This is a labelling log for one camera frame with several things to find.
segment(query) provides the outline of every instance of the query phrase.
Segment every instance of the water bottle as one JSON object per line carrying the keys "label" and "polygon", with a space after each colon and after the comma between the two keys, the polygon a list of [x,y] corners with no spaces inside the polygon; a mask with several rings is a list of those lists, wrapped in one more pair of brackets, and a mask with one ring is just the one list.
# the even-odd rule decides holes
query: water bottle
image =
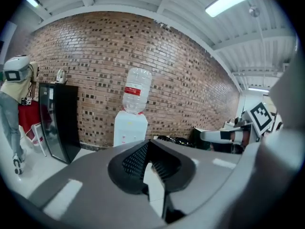
{"label": "water bottle", "polygon": [[125,111],[137,115],[145,109],[151,83],[149,71],[140,68],[129,70],[123,95]]}

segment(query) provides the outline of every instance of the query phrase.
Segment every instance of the gray pants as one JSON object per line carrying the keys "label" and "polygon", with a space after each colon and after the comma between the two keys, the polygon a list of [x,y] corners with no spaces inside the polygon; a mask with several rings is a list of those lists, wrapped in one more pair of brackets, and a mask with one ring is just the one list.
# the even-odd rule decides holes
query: gray pants
{"label": "gray pants", "polygon": [[0,120],[14,155],[17,154],[21,158],[23,150],[20,146],[18,102],[4,92],[0,92]]}

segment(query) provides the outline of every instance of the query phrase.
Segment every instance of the red label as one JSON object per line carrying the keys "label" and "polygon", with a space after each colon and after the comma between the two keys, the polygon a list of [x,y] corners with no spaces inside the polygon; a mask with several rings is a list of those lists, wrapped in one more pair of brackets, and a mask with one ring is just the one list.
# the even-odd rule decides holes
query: red label
{"label": "red label", "polygon": [[132,88],[132,87],[125,87],[125,92],[127,94],[133,94],[133,95],[137,95],[140,96],[141,90],[140,89],[136,89],[136,88]]}

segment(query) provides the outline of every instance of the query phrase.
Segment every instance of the brick wall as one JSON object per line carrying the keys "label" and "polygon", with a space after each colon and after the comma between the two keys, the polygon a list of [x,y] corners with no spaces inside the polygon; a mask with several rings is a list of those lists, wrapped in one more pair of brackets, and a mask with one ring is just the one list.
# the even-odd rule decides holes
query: brick wall
{"label": "brick wall", "polygon": [[68,17],[13,38],[9,55],[27,53],[39,63],[39,82],[54,81],[59,69],[79,86],[80,140],[113,144],[115,116],[122,108],[128,70],[152,72],[144,111],[154,135],[188,137],[193,126],[219,129],[234,118],[239,93],[204,48],[174,28],[128,13],[93,12]]}

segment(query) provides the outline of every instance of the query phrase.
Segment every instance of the refrigerator door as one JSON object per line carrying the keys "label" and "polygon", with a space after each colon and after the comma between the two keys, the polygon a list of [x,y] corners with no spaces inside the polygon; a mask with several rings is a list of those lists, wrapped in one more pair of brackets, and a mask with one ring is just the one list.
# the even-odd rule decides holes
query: refrigerator door
{"label": "refrigerator door", "polygon": [[55,124],[55,115],[53,112],[54,86],[41,84],[40,85],[40,113],[41,126],[45,134],[45,140],[48,145],[51,155],[65,163],[67,163],[66,155],[61,148],[61,143],[58,135],[58,130]]}

